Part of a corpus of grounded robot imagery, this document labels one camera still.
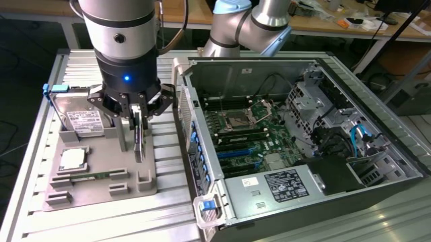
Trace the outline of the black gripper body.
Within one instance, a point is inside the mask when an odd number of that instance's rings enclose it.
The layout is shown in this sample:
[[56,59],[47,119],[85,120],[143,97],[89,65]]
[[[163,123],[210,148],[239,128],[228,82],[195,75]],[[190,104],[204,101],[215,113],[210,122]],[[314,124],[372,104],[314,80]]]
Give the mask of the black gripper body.
[[132,59],[108,58],[95,51],[104,86],[117,93],[156,94],[160,89],[158,78],[158,51],[150,50]]

